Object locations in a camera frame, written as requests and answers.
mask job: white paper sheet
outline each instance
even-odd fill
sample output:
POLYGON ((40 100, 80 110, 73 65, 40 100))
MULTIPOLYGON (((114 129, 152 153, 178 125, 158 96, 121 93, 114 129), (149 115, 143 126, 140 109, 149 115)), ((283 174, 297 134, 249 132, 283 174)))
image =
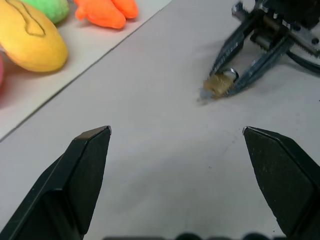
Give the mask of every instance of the white paper sheet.
POLYGON ((0 88, 0 140, 170 2, 136 0, 139 16, 128 21, 123 30, 76 20, 76 5, 71 3, 67 21, 58 25, 69 57, 64 68, 54 74, 26 71, 4 57, 5 82, 0 88))

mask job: black plastic part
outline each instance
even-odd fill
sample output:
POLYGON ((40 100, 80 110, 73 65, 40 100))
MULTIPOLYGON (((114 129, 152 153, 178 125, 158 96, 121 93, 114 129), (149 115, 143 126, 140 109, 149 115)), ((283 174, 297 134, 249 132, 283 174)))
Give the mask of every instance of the black plastic part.
POLYGON ((319 64, 308 61, 308 60, 292 53, 291 51, 288 51, 286 54, 288 55, 289 58, 291 58, 293 61, 295 61, 301 67, 303 67, 303 68, 305 68, 315 74, 320 75, 320 65, 319 64))
POLYGON ((255 29, 263 15, 252 11, 245 21, 232 33, 223 44, 213 64, 210 76, 221 72, 224 67, 243 49, 245 39, 255 29))
POLYGON ((258 185, 290 240, 320 239, 320 167, 291 138, 243 131, 258 185))
POLYGON ((102 186, 111 129, 76 137, 49 166, 0 233, 0 240, 81 240, 102 186))
POLYGON ((263 6, 287 23, 299 23, 307 29, 315 27, 320 18, 319 0, 265 0, 263 6))
MULTIPOLYGON (((286 237, 276 237, 272 240, 286 240, 286 237)), ((162 237, 105 237, 103 240, 165 240, 162 237)), ((202 240, 201 237, 194 233, 183 233, 175 238, 175 240, 202 240)), ((228 237, 223 236, 214 236, 209 237, 207 240, 231 240, 228 237)), ((243 240, 271 240, 267 238, 266 236, 259 234, 259 233, 250 233, 246 235, 243 240)))

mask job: orange foam toy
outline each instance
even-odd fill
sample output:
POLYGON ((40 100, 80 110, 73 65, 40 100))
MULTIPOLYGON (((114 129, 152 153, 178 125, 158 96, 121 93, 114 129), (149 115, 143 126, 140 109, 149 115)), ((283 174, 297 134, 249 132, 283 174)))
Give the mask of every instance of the orange foam toy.
POLYGON ((122 29, 126 19, 138 16, 135 0, 74 0, 78 8, 75 17, 87 18, 91 23, 113 29, 122 29))

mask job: yellow foam toy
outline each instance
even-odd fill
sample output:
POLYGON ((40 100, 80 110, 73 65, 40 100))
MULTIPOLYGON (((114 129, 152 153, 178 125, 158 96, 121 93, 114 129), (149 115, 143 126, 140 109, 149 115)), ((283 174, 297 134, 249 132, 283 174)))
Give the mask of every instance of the yellow foam toy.
POLYGON ((33 72, 55 71, 68 56, 55 25, 19 0, 0 0, 0 46, 13 62, 33 72))

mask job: robotic arm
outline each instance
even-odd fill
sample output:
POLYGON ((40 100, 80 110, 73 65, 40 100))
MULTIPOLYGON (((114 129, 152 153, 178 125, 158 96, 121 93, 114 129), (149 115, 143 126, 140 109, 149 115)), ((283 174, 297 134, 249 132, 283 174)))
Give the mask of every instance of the robotic arm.
MULTIPOLYGON (((253 127, 245 127, 243 135, 257 183, 287 239, 319 240, 320 167, 286 136, 253 127)), ((110 136, 111 128, 104 126, 76 137, 35 182, 0 233, 0 240, 82 240, 103 183, 110 136)), ((176 240, 201 238, 182 234, 176 240)), ((269 239, 249 234, 243 240, 269 239)))
POLYGON ((251 12, 239 2, 233 6, 232 15, 241 25, 225 41, 203 84, 201 99, 229 97, 241 92, 285 54, 302 67, 320 74, 319 65, 290 51, 293 45, 298 45, 312 56, 320 56, 319 38, 310 32, 319 23, 319 0, 255 0, 251 12), (235 69, 227 68, 227 64, 242 50, 249 36, 264 53, 239 76, 235 69), (234 78, 226 76, 225 72, 232 72, 234 78))

